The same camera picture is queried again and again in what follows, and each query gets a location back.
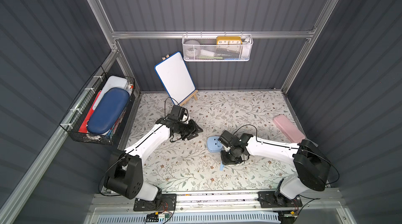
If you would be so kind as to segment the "light blue alarm clock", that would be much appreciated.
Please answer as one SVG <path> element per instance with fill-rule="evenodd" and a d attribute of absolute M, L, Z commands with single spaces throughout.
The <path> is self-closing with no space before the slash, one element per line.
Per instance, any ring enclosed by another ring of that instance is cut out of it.
<path fill-rule="evenodd" d="M 223 145 L 219 141 L 219 136 L 210 136 L 207 138 L 207 149 L 211 153 L 217 153 L 222 151 Z"/>

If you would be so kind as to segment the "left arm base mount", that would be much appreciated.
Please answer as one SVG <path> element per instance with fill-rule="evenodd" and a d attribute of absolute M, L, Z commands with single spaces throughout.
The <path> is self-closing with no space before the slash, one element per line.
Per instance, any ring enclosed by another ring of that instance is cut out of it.
<path fill-rule="evenodd" d="M 153 201 L 136 199 L 133 211 L 174 211 L 177 205 L 176 194 L 160 194 Z"/>

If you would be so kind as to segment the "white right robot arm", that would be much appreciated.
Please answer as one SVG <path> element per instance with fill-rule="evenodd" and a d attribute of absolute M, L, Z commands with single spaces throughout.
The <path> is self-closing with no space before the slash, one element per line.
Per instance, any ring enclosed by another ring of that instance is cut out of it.
<path fill-rule="evenodd" d="M 279 143 L 252 134 L 240 137 L 224 131 L 218 138 L 224 147 L 223 165 L 243 163 L 243 157 L 263 157 L 292 165 L 295 172 L 282 179 L 275 191 L 277 201 L 293 200 L 307 190 L 322 192 L 327 186 L 330 161 L 308 140 L 300 143 Z"/>

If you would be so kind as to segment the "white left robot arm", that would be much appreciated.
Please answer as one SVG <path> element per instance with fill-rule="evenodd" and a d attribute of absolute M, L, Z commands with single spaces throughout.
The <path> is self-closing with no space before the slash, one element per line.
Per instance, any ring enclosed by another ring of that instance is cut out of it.
<path fill-rule="evenodd" d="M 153 128 L 140 140 L 123 151 L 115 151 L 105 172 L 103 186 L 129 200 L 147 202 L 160 198 L 161 189 L 144 181 L 143 167 L 149 156 L 175 135 L 191 140 L 203 129 L 189 118 L 188 110 L 174 105 L 169 114 L 158 119 Z"/>

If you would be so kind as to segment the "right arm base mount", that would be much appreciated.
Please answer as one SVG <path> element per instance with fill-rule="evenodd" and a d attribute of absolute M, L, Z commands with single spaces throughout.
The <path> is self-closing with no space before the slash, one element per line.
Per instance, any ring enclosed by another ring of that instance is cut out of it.
<path fill-rule="evenodd" d="M 293 208 L 298 210 L 303 206 L 301 198 L 296 196 L 290 200 L 281 194 L 276 195 L 276 191 L 259 191 L 257 200 L 261 208 Z"/>

